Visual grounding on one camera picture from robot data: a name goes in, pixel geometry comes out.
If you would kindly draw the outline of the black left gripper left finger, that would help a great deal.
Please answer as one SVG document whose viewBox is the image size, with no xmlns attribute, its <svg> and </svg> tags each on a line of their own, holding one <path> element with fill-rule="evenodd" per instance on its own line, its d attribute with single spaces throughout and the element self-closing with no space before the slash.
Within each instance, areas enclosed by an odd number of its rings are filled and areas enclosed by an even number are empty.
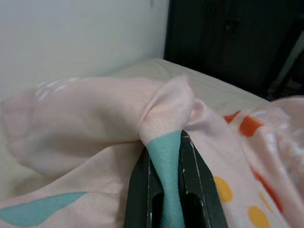
<svg viewBox="0 0 304 228">
<path fill-rule="evenodd" d="M 128 228 L 159 228 L 163 188 L 146 148 L 143 149 L 129 181 L 126 203 Z"/>
</svg>

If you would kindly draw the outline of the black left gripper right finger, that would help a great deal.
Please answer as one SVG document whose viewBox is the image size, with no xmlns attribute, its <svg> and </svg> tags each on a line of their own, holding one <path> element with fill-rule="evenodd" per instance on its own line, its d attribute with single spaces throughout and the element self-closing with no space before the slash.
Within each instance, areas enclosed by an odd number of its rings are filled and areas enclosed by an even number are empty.
<svg viewBox="0 0 304 228">
<path fill-rule="evenodd" d="M 187 228 L 227 228 L 216 184 L 190 135 L 182 131 L 179 152 L 179 195 Z"/>
</svg>

